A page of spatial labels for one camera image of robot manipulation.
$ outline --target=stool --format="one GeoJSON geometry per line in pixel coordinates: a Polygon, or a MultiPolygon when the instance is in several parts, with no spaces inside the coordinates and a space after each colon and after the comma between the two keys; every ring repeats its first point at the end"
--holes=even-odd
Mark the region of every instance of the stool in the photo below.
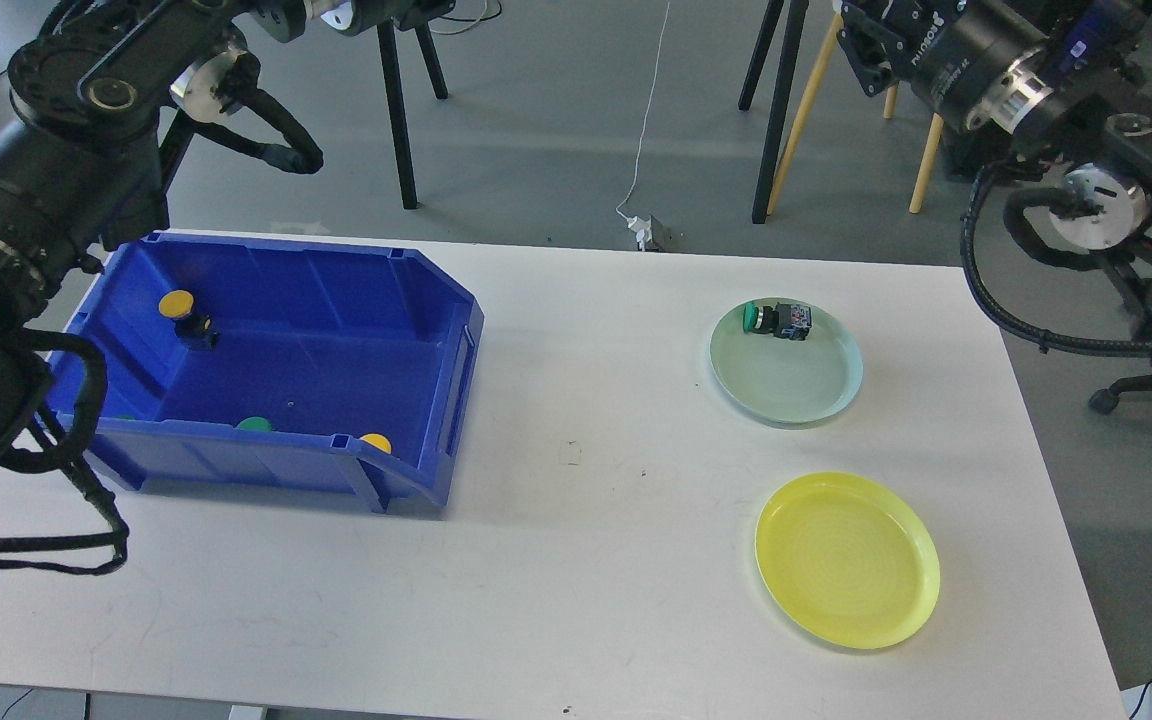
{"type": "MultiPolygon", "coordinates": [[[[803,99],[799,100],[799,108],[794,114],[794,124],[790,127],[790,136],[785,141],[785,147],[781,150],[781,159],[776,166],[776,179],[772,184],[772,194],[768,198],[767,214],[771,215],[776,211],[776,202],[780,200],[781,190],[785,185],[785,177],[790,169],[790,164],[794,161],[794,154],[799,146],[799,138],[803,137],[803,128],[806,127],[808,115],[812,113],[812,106],[814,105],[814,98],[817,92],[820,90],[820,83],[824,79],[824,70],[829,65],[829,59],[833,56],[833,50],[838,46],[838,31],[842,29],[842,15],[833,15],[833,20],[829,22],[826,33],[824,33],[824,40],[820,41],[820,50],[817,53],[817,59],[812,67],[812,74],[808,77],[808,85],[803,88],[803,99]]],[[[892,119],[896,111],[896,96],[897,88],[893,85],[887,90],[886,101],[882,103],[882,119],[892,119]]],[[[909,200],[910,213],[922,213],[923,200],[927,197],[929,183],[932,179],[932,168],[937,164],[937,150],[940,147],[941,135],[945,129],[945,120],[941,120],[940,115],[932,115],[932,126],[929,128],[927,143],[923,147],[923,159],[918,168],[918,177],[914,181],[914,196],[909,200]]]]}

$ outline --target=blue storage bin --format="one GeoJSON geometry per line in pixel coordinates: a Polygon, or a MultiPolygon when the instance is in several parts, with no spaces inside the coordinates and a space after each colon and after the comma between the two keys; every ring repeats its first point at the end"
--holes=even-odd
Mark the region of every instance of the blue storage bin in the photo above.
{"type": "MultiPolygon", "coordinates": [[[[355,493],[372,511],[447,502],[483,311],[420,252],[159,233],[114,253],[68,329],[109,362],[88,458],[128,488],[161,477],[355,493]],[[212,350],[159,314],[173,290],[211,316],[212,350]],[[234,427],[250,416],[273,432],[234,427]]],[[[51,365],[68,424],[82,364],[51,365]]]]}

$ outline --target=concrete floor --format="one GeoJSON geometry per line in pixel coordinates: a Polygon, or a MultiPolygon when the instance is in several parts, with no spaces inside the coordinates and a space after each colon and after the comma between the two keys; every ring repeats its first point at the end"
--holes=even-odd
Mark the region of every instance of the concrete floor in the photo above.
{"type": "MultiPolygon", "coordinates": [[[[627,214],[662,219],[684,252],[956,265],[967,184],[938,172],[924,213],[905,212],[929,111],[905,91],[896,118],[884,122],[881,100],[861,93],[841,54],[780,210],[765,225],[750,223],[771,68],[753,109],[738,113],[735,104],[763,6],[738,0],[717,10],[699,0],[673,1],[639,188],[627,214]]],[[[46,0],[0,0],[0,69],[47,8],[46,0]]],[[[476,14],[477,5],[467,1],[458,13],[476,14]]],[[[632,176],[662,16],[664,0],[507,1],[501,18],[439,38],[452,91],[445,101],[429,91],[415,37],[399,37],[424,204],[415,211],[399,204],[376,37],[340,37],[314,24],[282,46],[241,23],[265,68],[262,86],[314,134],[326,167],[312,177],[283,176],[197,142],[169,192],[173,223],[631,249],[632,234],[613,209],[632,176]]],[[[827,20],[826,3],[809,10],[795,101],[827,20]]],[[[1152,20],[1135,59],[1152,74],[1152,20]]],[[[10,116],[5,94],[0,88],[0,127],[10,116]]],[[[271,138],[248,115],[234,127],[271,138]]],[[[999,300],[1053,329],[1126,335],[1126,317],[1100,276],[1033,264],[1007,240],[996,210],[991,204],[982,222],[980,265],[999,300]]],[[[82,278],[73,278],[40,324],[63,324],[82,290],[82,278]]],[[[1085,400],[1112,379],[1147,369],[1041,356],[1020,341],[1009,340],[1009,350],[1119,682],[1137,685],[1152,676],[1152,397],[1124,400],[1112,416],[1092,414],[1085,400]]],[[[14,697],[0,688],[0,712],[14,697]]],[[[78,717],[81,707],[81,694],[33,694],[13,712],[78,717]],[[54,710],[45,708],[50,702],[54,710]]],[[[93,717],[154,720],[223,712],[210,703],[143,698],[97,697],[93,705],[93,717]]]]}

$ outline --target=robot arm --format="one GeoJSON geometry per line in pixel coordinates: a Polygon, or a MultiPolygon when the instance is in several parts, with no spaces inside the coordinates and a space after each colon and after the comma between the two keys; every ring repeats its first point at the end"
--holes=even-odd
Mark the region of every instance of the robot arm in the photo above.
{"type": "MultiPolygon", "coordinates": [[[[257,86],[260,63],[232,24],[252,13],[276,40],[290,41],[323,17],[357,35],[381,22],[408,29],[453,8],[453,0],[61,0],[35,41],[8,68],[17,114],[0,132],[0,465],[24,473],[65,470],[114,526],[97,536],[122,562],[127,528],[113,495],[82,460],[105,395],[104,359],[81,338],[24,328],[70,270],[99,273],[88,253],[168,227],[165,187],[188,138],[202,135],[288,172],[312,173],[323,154],[305,128],[257,86]],[[180,107],[162,146],[160,108],[180,107]],[[248,106],[287,146],[248,141],[215,124],[248,106]],[[38,353],[82,357],[88,369],[73,427],[47,409],[47,364],[38,353]],[[41,450],[12,442],[29,430],[41,450]]],[[[56,550],[54,541],[0,541],[0,552],[56,550]]],[[[91,547],[74,544],[65,547],[91,547]]],[[[0,561],[5,566],[44,566],[0,561]]]]}
{"type": "Polygon", "coordinates": [[[1041,350],[1140,356],[1152,361],[1152,101],[1119,53],[1144,15],[1127,0],[1096,0],[1076,24],[1043,35],[1000,0],[852,0],[841,3],[838,41],[865,94],[905,81],[956,132],[995,122],[1011,136],[1011,162],[984,169],[964,220],[964,270],[982,309],[1041,350]],[[1007,313],[975,272],[973,229],[993,176],[1043,179],[1068,167],[1060,188],[1011,194],[1006,227],[1048,265],[1102,270],[1134,310],[1132,340],[1060,336],[1007,313]],[[1047,247],[1024,218],[1049,210],[1079,251],[1047,247]]]}

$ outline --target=white table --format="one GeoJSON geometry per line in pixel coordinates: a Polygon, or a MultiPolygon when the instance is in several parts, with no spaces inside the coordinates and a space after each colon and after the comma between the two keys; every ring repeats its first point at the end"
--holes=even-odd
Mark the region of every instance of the white table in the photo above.
{"type": "MultiPolygon", "coordinates": [[[[996,328],[956,270],[417,247],[486,327],[441,520],[258,488],[120,493],[106,578],[0,571],[0,683],[482,719],[1121,717],[996,328]],[[827,309],[861,394],[814,429],[733,409],[710,329],[745,300],[827,309]],[[755,520],[781,484],[866,475],[940,551],[905,643],[844,652],[781,614],[755,520]]],[[[0,471],[0,533],[97,530],[0,471]]]]}

